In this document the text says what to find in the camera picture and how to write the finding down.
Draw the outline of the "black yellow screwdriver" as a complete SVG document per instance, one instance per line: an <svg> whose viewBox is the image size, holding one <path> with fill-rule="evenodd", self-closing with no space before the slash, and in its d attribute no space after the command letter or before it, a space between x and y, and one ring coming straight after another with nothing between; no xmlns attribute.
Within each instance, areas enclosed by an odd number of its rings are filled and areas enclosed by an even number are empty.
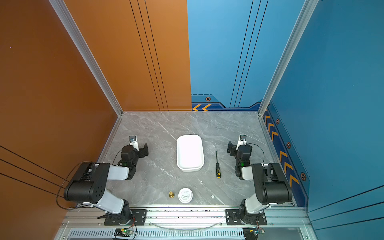
<svg viewBox="0 0 384 240"><path fill-rule="evenodd" d="M220 179L222 175L221 175L220 164L218 162L218 153L217 153L217 151L215 151L215 155L216 155L216 178Z"/></svg>

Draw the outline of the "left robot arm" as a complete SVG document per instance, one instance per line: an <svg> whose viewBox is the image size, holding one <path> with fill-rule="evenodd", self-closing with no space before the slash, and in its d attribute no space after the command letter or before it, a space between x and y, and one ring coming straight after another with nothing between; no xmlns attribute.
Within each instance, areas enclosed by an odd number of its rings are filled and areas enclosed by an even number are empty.
<svg viewBox="0 0 384 240"><path fill-rule="evenodd" d="M83 162L64 190L64 199L102 210L106 226L143 226L147 210L131 210L127 200L121 199L107 190L107 181L131 180L136 173L140 158L149 155L149 148L144 144L129 143L121 151L121 160L116 165L109 163Z"/></svg>

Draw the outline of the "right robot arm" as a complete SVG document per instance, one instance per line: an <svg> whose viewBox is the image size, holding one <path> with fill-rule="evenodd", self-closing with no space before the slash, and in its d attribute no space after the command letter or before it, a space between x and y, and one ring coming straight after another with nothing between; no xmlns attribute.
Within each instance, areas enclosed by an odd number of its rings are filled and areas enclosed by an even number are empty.
<svg viewBox="0 0 384 240"><path fill-rule="evenodd" d="M291 202L293 193L280 164L251 163L252 149L252 145L244 141L237 145L228 144L227 152L236 159L236 176L254 184L254 193L242 200L239 211L230 216L235 217L235 223L266 225L265 210L273 205Z"/></svg>

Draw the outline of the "white rectangular plastic bin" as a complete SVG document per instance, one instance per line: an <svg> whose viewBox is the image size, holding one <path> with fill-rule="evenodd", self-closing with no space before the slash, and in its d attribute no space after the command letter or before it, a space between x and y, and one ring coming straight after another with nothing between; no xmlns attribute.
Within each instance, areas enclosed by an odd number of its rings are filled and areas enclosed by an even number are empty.
<svg viewBox="0 0 384 240"><path fill-rule="evenodd" d="M177 166L183 172L196 172L205 163L202 138L183 135L177 139Z"/></svg>

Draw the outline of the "small brass fitting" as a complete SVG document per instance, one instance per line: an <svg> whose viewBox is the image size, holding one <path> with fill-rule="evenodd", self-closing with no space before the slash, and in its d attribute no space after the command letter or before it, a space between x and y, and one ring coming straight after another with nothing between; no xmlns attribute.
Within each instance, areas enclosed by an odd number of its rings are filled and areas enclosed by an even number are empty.
<svg viewBox="0 0 384 240"><path fill-rule="evenodd" d="M170 191L170 192L169 192L169 197L170 197L171 199L174 198L174 197L175 197L175 193L172 192L172 191Z"/></svg>

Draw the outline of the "round white lid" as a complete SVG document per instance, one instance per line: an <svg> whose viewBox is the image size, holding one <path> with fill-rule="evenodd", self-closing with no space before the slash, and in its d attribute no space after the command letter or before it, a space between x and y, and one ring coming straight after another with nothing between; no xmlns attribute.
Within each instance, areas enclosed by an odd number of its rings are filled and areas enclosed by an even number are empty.
<svg viewBox="0 0 384 240"><path fill-rule="evenodd" d="M188 204L192 201L193 192L189 188L183 188L178 193L178 199L183 204Z"/></svg>

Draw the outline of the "right circuit board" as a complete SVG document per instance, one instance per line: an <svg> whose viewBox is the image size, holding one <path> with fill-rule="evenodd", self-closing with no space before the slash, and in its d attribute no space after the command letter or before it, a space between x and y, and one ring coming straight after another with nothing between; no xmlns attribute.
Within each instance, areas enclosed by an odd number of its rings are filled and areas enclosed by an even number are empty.
<svg viewBox="0 0 384 240"><path fill-rule="evenodd" d="M243 228L243 236L245 240L258 240L259 236L264 234L262 228Z"/></svg>

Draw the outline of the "left green circuit board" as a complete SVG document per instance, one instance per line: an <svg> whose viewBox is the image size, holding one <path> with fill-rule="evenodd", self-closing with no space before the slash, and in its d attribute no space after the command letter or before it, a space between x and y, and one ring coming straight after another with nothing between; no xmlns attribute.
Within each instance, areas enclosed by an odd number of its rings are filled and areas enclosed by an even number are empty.
<svg viewBox="0 0 384 240"><path fill-rule="evenodd" d="M114 240L133 240L136 232L128 228L115 229L113 239Z"/></svg>

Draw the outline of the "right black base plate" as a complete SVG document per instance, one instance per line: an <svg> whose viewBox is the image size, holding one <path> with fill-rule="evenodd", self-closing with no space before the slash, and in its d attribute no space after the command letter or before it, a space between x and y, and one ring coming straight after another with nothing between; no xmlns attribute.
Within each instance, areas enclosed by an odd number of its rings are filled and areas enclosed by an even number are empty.
<svg viewBox="0 0 384 240"><path fill-rule="evenodd" d="M226 209L226 221L229 226L236 225L260 225L266 226L267 218L265 213L249 214L245 212L242 214L239 209Z"/></svg>

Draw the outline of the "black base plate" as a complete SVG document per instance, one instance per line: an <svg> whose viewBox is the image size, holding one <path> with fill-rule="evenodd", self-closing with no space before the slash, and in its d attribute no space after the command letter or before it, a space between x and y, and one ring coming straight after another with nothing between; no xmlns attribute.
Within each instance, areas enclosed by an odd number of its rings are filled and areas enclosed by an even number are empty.
<svg viewBox="0 0 384 240"><path fill-rule="evenodd" d="M265 213L249 214L245 212L242 214L239 209L226 209L226 221L229 226L236 225L260 225L266 226L267 218Z"/></svg>
<svg viewBox="0 0 384 240"><path fill-rule="evenodd" d="M127 216L120 214L105 214L98 217L98 219L105 219L105 226L143 226L147 218L146 209L133 209L130 210Z"/></svg>

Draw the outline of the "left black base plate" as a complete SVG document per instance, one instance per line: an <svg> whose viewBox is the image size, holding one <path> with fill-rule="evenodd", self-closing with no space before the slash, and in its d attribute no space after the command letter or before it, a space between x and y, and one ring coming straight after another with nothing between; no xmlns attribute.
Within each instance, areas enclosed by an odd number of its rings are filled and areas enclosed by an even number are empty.
<svg viewBox="0 0 384 240"><path fill-rule="evenodd" d="M127 216L120 214L105 214L98 217L98 219L105 219L105 226L143 226L147 218L146 209L133 209L130 210Z"/></svg>

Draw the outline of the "aluminium front rail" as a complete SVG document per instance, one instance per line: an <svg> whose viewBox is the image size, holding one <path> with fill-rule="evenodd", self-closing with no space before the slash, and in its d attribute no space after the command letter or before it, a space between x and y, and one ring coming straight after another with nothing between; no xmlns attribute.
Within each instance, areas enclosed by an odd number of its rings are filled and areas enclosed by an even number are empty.
<svg viewBox="0 0 384 240"><path fill-rule="evenodd" d="M229 226L226 209L230 206L133 206L146 209L143 226L105 226L98 219L102 212L84 208L65 216L56 240L114 240L115 229L128 228L136 232L133 240L245 240L243 228L262 228L258 240L315 240L317 236L306 211L291 205L272 207L265 211L267 225Z"/></svg>

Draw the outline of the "left aluminium corner post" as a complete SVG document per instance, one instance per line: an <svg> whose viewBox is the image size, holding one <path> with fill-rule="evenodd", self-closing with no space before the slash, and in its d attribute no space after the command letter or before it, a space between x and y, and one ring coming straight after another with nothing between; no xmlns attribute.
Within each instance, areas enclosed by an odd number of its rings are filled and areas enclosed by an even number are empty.
<svg viewBox="0 0 384 240"><path fill-rule="evenodd" d="M123 109L119 104L112 88L110 87L105 75L103 74L99 64L97 63L91 49L89 48L86 40L84 39L79 27L77 26L74 18L72 17L66 3L62 0L49 0L51 6L65 27L67 33L74 42L76 48L87 64L89 70L93 74L107 100L111 104L118 117L123 115Z"/></svg>

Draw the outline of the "aluminium corner post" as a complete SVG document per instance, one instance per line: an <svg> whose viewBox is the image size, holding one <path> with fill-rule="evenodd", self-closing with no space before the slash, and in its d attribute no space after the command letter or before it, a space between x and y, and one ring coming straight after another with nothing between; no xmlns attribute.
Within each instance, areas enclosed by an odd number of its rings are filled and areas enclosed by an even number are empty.
<svg viewBox="0 0 384 240"><path fill-rule="evenodd" d="M118 117L123 115L123 109L119 104L112 88L110 87L105 75L103 74L99 64L97 63L91 49L89 48L86 40L84 39L79 27L77 26L74 18L72 17L66 3L62 0L49 0L51 6L65 27L67 33L74 42L76 48L87 64L89 70L93 74L107 100L111 104Z"/></svg>
<svg viewBox="0 0 384 240"><path fill-rule="evenodd" d="M286 71L286 68L297 48L298 43L316 9L319 0L306 0L295 22L293 30L284 48L282 56L278 62L276 70L271 78L268 88L265 92L260 108L258 110L259 117L262 117L267 110L269 103Z"/></svg>

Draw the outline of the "right aluminium corner post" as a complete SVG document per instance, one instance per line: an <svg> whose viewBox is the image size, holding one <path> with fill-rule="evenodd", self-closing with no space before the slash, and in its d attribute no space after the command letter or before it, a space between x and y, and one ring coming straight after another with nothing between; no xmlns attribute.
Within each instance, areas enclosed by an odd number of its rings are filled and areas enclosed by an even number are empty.
<svg viewBox="0 0 384 240"><path fill-rule="evenodd" d="M295 22L293 30L284 48L282 56L278 62L276 70L271 78L268 88L265 92L260 108L258 110L259 117L262 117L267 110L269 103L286 71L286 68L297 48L298 43L316 9L319 0L306 0Z"/></svg>

